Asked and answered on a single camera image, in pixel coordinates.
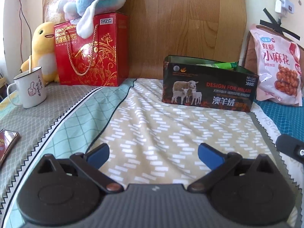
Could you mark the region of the green snack packet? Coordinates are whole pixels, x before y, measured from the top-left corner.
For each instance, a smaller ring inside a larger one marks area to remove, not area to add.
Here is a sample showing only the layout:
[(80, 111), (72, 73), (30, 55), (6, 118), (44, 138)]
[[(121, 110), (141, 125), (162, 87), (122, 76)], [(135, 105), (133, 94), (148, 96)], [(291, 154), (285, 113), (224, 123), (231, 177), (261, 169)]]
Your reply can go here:
[(220, 68), (223, 70), (234, 70), (238, 65), (238, 62), (216, 62), (211, 64), (199, 64), (198, 66)]

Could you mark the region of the blue checked sheet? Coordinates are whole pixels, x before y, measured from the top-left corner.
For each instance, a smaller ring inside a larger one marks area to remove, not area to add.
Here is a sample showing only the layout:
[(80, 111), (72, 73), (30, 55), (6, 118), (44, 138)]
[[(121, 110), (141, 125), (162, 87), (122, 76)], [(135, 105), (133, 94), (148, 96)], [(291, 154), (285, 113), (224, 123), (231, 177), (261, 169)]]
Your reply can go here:
[(287, 106), (268, 100), (254, 102), (275, 123), (281, 134), (287, 134), (303, 142), (303, 106)]

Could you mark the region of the patterned bed quilt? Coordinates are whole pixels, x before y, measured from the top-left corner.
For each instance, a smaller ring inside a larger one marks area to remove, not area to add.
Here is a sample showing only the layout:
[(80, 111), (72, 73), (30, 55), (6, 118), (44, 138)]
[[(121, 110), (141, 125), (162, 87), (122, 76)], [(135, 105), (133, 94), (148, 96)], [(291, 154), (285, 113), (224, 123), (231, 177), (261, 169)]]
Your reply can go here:
[(47, 100), (35, 108), (4, 99), (1, 128), (20, 134), (1, 169), (1, 227), (23, 225), (15, 199), (44, 154), (68, 158), (106, 143), (101, 172), (123, 186), (189, 185), (209, 172), (197, 156), (202, 142), (245, 158), (269, 155), (296, 195), (289, 224), (303, 227), (303, 165), (276, 150), (282, 134), (255, 102), (248, 113), (165, 104), (155, 79), (128, 79), (117, 88), (49, 84)]

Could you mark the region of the black sheep-print box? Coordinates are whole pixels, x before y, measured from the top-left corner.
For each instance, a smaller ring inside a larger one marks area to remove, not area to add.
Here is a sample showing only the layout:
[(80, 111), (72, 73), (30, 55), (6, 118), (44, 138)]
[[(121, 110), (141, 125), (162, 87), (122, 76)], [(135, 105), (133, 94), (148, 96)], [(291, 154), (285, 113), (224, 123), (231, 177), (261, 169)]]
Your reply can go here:
[(249, 112), (259, 77), (234, 70), (198, 66), (216, 61), (169, 55), (163, 63), (162, 101), (167, 104)]

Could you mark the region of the smartphone with red case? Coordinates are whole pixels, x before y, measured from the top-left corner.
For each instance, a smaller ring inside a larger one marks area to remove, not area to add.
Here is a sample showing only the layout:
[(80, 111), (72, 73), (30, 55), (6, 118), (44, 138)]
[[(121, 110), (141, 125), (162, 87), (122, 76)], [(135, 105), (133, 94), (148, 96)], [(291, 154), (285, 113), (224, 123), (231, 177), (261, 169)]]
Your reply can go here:
[(0, 131), (0, 166), (8, 157), (14, 145), (18, 142), (20, 135), (16, 131), (2, 129)]

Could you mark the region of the pink fried-twist snack bag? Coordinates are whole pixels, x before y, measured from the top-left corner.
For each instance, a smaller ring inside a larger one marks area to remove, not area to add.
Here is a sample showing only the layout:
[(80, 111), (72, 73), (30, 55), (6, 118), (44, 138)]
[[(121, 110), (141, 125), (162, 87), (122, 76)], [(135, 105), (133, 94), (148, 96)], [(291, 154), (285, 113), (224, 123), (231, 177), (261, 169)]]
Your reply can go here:
[(300, 49), (298, 45), (261, 27), (250, 33), (257, 57), (257, 100), (302, 106)]

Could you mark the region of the brown cushion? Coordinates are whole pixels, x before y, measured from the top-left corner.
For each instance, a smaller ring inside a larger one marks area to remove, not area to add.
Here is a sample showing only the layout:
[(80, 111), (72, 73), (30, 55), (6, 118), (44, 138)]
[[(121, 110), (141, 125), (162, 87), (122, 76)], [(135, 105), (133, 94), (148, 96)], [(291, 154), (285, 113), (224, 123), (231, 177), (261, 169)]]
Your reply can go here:
[[(263, 31), (269, 32), (272, 35), (280, 36), (281, 38), (284, 38), (284, 39), (292, 42), (291, 39), (288, 39), (287, 37), (279, 34), (278, 32), (276, 32), (266, 26), (257, 25), (257, 28), (261, 29)], [(257, 56), (256, 56), (256, 51), (255, 51), (255, 43), (254, 43), (253, 37), (250, 32), (247, 35), (246, 48), (245, 48), (245, 53), (244, 53), (244, 57), (243, 57), (241, 66), (250, 70), (251, 72), (253, 72), (255, 74), (257, 73)]]

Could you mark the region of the white enamel mug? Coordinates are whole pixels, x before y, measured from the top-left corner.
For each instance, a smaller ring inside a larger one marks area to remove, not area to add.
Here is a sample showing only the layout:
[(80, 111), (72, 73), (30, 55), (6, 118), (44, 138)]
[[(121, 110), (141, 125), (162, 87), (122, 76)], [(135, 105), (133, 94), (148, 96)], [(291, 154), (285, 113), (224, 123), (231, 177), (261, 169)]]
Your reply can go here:
[[(34, 67), (31, 72), (27, 70), (14, 77), (14, 83), (7, 87), (7, 98), (15, 106), (22, 106), (24, 109), (36, 107), (46, 100), (46, 88), (42, 78), (42, 67)], [(15, 86), (20, 104), (10, 98), (10, 89)]]

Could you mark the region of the red gift bag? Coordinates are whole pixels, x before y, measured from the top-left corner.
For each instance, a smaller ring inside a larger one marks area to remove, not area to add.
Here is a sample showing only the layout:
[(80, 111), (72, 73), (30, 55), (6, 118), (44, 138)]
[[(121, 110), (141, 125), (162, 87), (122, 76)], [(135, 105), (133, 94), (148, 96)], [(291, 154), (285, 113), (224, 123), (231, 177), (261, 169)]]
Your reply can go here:
[(128, 77), (128, 16), (96, 15), (93, 34), (87, 39), (77, 35), (75, 22), (57, 24), (54, 29), (60, 84), (119, 86)]

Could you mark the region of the yellow duck plush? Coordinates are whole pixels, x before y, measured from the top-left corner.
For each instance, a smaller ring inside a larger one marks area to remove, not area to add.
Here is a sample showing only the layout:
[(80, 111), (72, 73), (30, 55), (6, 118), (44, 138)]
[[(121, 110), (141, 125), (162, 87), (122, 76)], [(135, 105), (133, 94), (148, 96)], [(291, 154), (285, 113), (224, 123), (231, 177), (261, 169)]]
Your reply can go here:
[(53, 22), (39, 25), (33, 33), (31, 42), (31, 67), (42, 67), (42, 77), (45, 83), (59, 82), (54, 26)]

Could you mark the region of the black tape cross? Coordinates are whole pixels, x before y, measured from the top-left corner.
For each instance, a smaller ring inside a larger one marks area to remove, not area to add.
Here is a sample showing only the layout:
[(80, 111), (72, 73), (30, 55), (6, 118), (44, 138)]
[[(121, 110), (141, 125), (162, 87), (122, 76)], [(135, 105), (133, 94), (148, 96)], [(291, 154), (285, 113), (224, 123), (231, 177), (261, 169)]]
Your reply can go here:
[(266, 8), (263, 9), (263, 12), (267, 16), (269, 22), (260, 20), (261, 25), (266, 26), (266, 27), (276, 31), (281, 35), (284, 35), (284, 33), (286, 33), (289, 36), (293, 37), (294, 39), (300, 40), (299, 35), (297, 35), (296, 33), (281, 26), (281, 20), (282, 20), (282, 18), (285, 18), (285, 17), (280, 17), (279, 14), (277, 13), (278, 19), (276, 20)]

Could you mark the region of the wooden headboard panel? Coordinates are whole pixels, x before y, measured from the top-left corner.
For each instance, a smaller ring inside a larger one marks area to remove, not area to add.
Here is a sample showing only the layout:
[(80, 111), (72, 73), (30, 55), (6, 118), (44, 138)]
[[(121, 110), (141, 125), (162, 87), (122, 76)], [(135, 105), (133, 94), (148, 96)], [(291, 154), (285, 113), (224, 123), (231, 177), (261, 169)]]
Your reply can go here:
[[(42, 1), (44, 21), (77, 24), (78, 19), (66, 21), (57, 13), (57, 2)], [(115, 12), (129, 20), (127, 78), (162, 78), (169, 55), (239, 61), (245, 0), (126, 0)]]

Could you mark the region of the white power strip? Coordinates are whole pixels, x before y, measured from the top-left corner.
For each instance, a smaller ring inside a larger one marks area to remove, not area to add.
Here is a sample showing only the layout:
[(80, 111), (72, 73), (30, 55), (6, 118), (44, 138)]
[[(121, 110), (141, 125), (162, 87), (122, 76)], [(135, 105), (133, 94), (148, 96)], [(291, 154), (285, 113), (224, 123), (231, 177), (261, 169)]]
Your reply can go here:
[(287, 17), (287, 14), (293, 14), (294, 10), (294, 4), (290, 0), (276, 0), (275, 12), (280, 17)]

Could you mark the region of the pastel rainbow plush toy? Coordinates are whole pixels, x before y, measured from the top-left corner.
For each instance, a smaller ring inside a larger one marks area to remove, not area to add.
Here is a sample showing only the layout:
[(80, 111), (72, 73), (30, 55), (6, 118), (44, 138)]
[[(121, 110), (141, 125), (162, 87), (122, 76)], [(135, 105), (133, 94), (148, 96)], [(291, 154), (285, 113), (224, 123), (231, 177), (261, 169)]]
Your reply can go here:
[(125, 2), (126, 0), (58, 0), (57, 13), (63, 14), (66, 21), (78, 19), (77, 35), (86, 39), (93, 34), (95, 15), (115, 12)]

